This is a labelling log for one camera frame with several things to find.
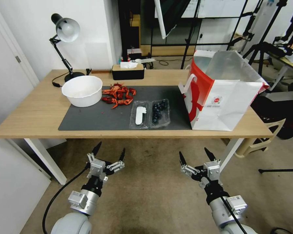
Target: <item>wooden table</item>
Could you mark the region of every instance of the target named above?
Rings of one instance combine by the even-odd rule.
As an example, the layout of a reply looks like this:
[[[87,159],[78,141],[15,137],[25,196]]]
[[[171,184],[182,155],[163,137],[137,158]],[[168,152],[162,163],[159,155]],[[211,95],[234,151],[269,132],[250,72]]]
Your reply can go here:
[[[59,131],[58,127],[70,103],[61,89],[52,86],[51,80],[66,70],[52,70],[30,95],[0,125],[0,138],[24,138],[40,157],[55,178],[65,184],[66,177],[41,144],[39,138],[231,138],[220,157],[221,170],[228,163],[244,138],[270,137],[272,133],[248,108],[236,128],[231,131],[201,130],[127,130],[127,131]],[[186,82],[186,70],[145,70],[143,80],[119,81],[131,85],[178,85]],[[103,85],[114,83],[110,73],[92,74],[102,79]],[[64,76],[57,79],[64,83]]]

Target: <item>lamp arm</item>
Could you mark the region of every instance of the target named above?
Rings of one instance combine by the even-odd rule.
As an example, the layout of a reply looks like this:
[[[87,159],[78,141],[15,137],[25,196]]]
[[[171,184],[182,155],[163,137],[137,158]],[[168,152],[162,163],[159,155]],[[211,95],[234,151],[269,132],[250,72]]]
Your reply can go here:
[[[61,52],[59,51],[59,49],[56,47],[56,44],[59,43],[61,40],[60,39],[55,39],[57,37],[57,35],[55,35],[53,38],[50,38],[49,41],[51,42],[51,44],[53,45],[53,47],[55,48],[56,52],[58,52],[59,56],[62,59],[62,62],[64,63],[64,65],[66,66],[66,68],[69,71],[69,74],[73,74],[73,68],[72,66],[69,64],[69,62],[63,57],[63,55],[61,54]]]

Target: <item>white bowl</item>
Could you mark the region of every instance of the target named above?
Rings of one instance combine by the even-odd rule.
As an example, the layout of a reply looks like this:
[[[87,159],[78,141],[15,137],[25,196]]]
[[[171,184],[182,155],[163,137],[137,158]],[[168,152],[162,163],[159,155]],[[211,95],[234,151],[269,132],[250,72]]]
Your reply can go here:
[[[63,85],[62,94],[74,106],[92,106],[102,97],[102,85],[102,80],[96,76],[78,76]]]

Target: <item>box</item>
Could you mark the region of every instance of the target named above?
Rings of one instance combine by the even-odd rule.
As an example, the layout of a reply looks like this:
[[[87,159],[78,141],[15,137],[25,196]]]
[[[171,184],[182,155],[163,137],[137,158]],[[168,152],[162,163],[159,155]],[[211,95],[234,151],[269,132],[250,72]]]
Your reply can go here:
[[[112,75],[114,80],[139,80],[144,78],[144,67],[138,64],[135,68],[120,68],[116,64],[112,67]]]

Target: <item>crayfish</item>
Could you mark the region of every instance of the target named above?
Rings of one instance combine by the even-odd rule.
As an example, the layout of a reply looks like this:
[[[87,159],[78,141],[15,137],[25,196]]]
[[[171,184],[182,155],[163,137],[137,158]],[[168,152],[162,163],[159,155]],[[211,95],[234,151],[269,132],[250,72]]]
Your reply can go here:
[[[133,101],[133,96],[136,95],[136,90],[133,88],[127,88],[122,84],[116,83],[110,86],[110,89],[102,90],[102,94],[110,95],[111,97],[103,97],[102,100],[107,104],[114,103],[112,109],[121,105],[129,105]]]

